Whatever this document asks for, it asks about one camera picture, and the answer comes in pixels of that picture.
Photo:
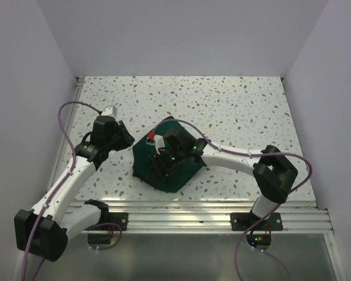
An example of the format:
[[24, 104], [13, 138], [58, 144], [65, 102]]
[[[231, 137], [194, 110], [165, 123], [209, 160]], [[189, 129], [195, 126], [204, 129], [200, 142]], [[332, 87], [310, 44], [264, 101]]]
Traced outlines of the green surgical cloth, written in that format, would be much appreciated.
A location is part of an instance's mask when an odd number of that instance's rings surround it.
[[[170, 116], [163, 119], [149, 132], [153, 132], [156, 135], [164, 135], [168, 129], [176, 126], [181, 126], [179, 120]], [[146, 144], [147, 134], [142, 137], [138, 143], [133, 145], [133, 176], [143, 180], [156, 190], [167, 193], [175, 193], [179, 191], [193, 176], [195, 176], [195, 174], [201, 169], [202, 165], [192, 165], [188, 162], [184, 162], [177, 167], [175, 173], [169, 176], [167, 180], [152, 180], [149, 156], [155, 152], [155, 147]]]

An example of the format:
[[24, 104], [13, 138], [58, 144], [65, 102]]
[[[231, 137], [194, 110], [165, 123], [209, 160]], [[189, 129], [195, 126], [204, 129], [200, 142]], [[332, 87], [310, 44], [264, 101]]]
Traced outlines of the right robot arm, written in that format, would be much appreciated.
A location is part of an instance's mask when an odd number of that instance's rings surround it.
[[258, 230], [269, 224], [270, 212], [286, 201], [298, 176], [295, 166], [270, 145], [264, 150], [228, 148], [208, 139], [195, 139], [180, 128], [173, 128], [164, 136], [149, 132], [146, 143], [155, 148], [149, 157], [154, 184], [168, 182], [183, 164], [224, 167], [253, 176], [260, 195], [250, 211], [249, 223]]

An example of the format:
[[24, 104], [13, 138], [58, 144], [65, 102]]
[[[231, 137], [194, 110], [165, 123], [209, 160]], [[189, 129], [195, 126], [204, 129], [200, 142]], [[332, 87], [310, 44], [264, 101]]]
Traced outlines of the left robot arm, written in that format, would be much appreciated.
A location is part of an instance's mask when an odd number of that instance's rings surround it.
[[87, 200], [69, 218], [66, 211], [80, 188], [108, 159], [111, 151], [129, 148], [134, 138], [114, 114], [96, 117], [92, 131], [75, 147], [71, 162], [51, 189], [29, 211], [14, 217], [17, 248], [54, 262], [65, 251], [68, 241], [85, 229], [105, 229], [112, 221], [108, 205]]

